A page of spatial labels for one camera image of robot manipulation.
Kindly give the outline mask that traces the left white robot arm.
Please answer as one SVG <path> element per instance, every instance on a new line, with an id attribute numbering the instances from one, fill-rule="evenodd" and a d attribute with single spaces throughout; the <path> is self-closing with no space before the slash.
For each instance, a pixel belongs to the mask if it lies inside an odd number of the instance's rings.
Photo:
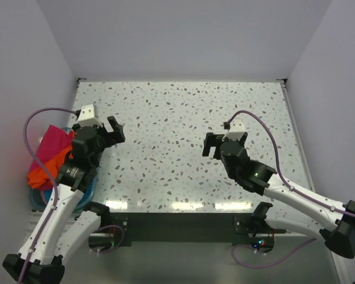
<path id="1" fill-rule="evenodd" d="M 114 227 L 109 208 L 88 203 L 70 227 L 66 224 L 97 176 L 102 153 L 125 141 L 123 126 L 108 117 L 113 131 L 102 125 L 78 122 L 73 126 L 72 148 L 65 154 L 56 176 L 56 190 L 35 229 L 15 254 L 7 254 L 3 267 L 18 283 L 60 283 L 65 266 L 76 250 L 95 231 Z"/>

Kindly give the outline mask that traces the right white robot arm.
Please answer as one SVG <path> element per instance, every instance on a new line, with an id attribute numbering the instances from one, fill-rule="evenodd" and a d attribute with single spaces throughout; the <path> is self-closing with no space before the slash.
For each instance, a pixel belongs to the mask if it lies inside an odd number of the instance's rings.
<path id="1" fill-rule="evenodd" d="M 287 181 L 274 168 L 248 156 L 244 146 L 246 138 L 247 133 L 243 133 L 238 140 L 230 140 L 224 134 L 207 133 L 202 154 L 208 156 L 214 148 L 214 158 L 222 161 L 228 177 L 237 185 L 247 192 L 277 200 L 298 212 L 292 218 L 286 214 L 271 216 L 270 205 L 262 205 L 253 213 L 255 222 L 323 239 L 330 251 L 353 259 L 355 201 L 335 201 Z"/>

